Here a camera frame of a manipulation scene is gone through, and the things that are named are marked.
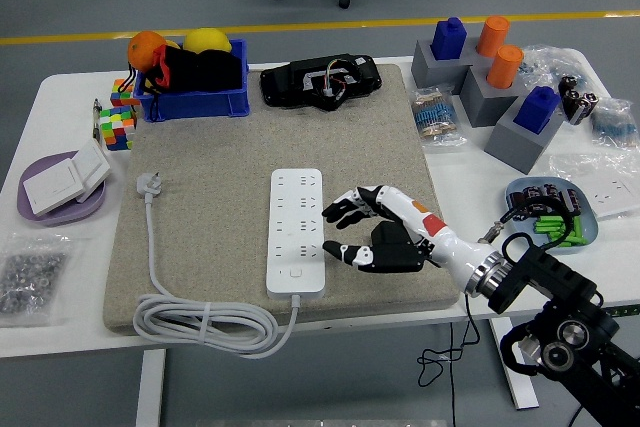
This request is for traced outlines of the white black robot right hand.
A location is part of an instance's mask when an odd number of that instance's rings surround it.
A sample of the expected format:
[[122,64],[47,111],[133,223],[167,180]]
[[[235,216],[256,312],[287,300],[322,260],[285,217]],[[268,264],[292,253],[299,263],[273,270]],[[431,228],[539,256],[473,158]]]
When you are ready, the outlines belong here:
[[443,220],[399,189],[357,187],[327,206],[322,216],[341,230],[366,218],[381,217],[398,227],[401,240],[370,246],[327,240],[323,249],[367,273],[418,272],[425,261],[445,268],[460,291],[476,297],[476,269],[494,252],[487,244],[462,240]]

